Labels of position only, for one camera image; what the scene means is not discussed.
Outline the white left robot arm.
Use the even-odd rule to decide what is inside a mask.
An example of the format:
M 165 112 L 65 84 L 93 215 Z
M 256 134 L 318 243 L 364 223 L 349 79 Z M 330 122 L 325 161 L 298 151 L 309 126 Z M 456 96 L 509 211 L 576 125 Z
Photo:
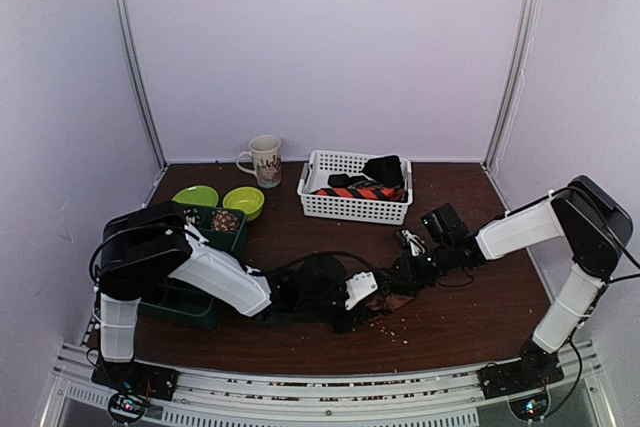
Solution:
M 166 279 L 189 284 L 255 321 L 329 322 L 352 329 L 381 283 L 370 265 L 348 275 L 341 251 L 313 252 L 263 271 L 218 247 L 173 201 L 110 220 L 89 271 L 99 302 L 98 357 L 123 391 L 137 389 L 144 371 L 134 362 L 141 299 Z

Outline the dark red patterned tie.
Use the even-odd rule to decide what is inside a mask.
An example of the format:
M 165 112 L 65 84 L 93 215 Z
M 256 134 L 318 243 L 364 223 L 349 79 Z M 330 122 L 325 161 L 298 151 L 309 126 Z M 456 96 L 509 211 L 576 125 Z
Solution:
M 381 293 L 372 294 L 364 302 L 364 319 L 370 321 L 379 317 L 390 316 L 415 299 L 415 296 L 396 293 L 390 293 L 388 295 Z

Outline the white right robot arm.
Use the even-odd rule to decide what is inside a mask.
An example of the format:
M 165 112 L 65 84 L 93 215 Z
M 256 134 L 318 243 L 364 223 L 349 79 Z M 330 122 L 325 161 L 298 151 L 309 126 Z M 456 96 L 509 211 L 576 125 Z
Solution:
M 401 235 L 404 251 L 392 268 L 415 289 L 435 285 L 452 270 L 474 269 L 520 251 L 532 253 L 553 245 L 567 254 L 565 282 L 513 366 L 513 380 L 526 389 L 550 373 L 552 357 L 589 318 L 614 282 L 621 259 L 631 256 L 628 245 L 634 234 L 627 210 L 586 175 L 475 230 L 450 204 L 421 221 L 433 246 Z

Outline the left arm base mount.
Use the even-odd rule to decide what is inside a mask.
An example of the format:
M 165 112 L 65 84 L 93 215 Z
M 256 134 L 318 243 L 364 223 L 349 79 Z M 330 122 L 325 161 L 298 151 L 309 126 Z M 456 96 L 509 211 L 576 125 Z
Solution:
M 141 420 L 153 400 L 171 401 L 178 377 L 175 369 L 131 362 L 97 365 L 91 380 L 114 391 L 107 412 L 114 421 L 125 424 Z

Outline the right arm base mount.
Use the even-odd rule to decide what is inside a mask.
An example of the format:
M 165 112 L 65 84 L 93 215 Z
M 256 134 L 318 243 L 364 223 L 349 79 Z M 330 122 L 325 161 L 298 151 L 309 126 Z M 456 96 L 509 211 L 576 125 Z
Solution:
M 485 400 L 506 398 L 521 421 L 541 421 L 550 409 L 548 387 L 564 379 L 557 354 L 526 354 L 518 360 L 491 362 L 478 371 Z

